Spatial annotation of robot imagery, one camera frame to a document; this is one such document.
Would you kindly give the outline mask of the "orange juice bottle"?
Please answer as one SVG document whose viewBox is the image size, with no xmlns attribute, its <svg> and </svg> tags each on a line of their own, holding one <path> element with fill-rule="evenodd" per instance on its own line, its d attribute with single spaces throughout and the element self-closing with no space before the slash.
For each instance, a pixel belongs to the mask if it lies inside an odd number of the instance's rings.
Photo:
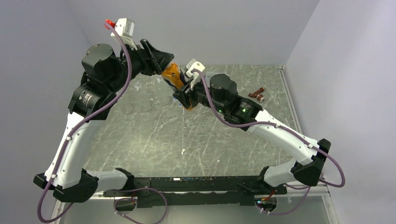
<svg viewBox="0 0 396 224">
<path fill-rule="evenodd" d="M 180 90 L 184 86 L 189 86 L 188 79 L 176 63 L 170 63 L 166 70 L 161 74 L 161 77 L 174 92 Z"/>
</svg>

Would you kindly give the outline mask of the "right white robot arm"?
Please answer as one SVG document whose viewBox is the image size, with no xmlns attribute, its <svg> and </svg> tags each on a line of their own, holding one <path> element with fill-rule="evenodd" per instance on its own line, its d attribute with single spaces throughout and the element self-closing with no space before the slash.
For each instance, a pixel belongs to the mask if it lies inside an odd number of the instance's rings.
<svg viewBox="0 0 396 224">
<path fill-rule="evenodd" d="M 209 107 L 223 124 L 262 136 L 292 156 L 289 162 L 263 168 L 257 181 L 260 192 L 268 194 L 275 187 L 294 181 L 310 187 L 323 182 L 321 174 L 330 142 L 298 133 L 258 103 L 240 96 L 237 84 L 228 75 L 207 78 L 196 72 L 191 77 L 172 74 L 167 83 L 185 109 L 199 104 Z"/>
</svg>

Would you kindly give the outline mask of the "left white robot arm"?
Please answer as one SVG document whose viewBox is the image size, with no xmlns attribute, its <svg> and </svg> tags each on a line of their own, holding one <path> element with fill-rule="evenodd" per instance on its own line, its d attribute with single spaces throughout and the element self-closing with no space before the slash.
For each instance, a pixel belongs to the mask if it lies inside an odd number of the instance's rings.
<svg viewBox="0 0 396 224">
<path fill-rule="evenodd" d="M 172 53 L 157 50 L 146 39 L 135 49 L 127 46 L 120 56 L 108 44 L 91 46 L 82 59 L 84 73 L 68 106 L 62 142 L 50 167 L 37 174 L 34 183 L 51 190 L 54 198 L 64 203 L 83 203 L 94 193 L 107 190 L 130 195 L 135 187 L 133 174 L 122 168 L 89 171 L 83 168 L 84 159 L 129 80 L 138 74 L 159 75 L 173 59 Z"/>
</svg>

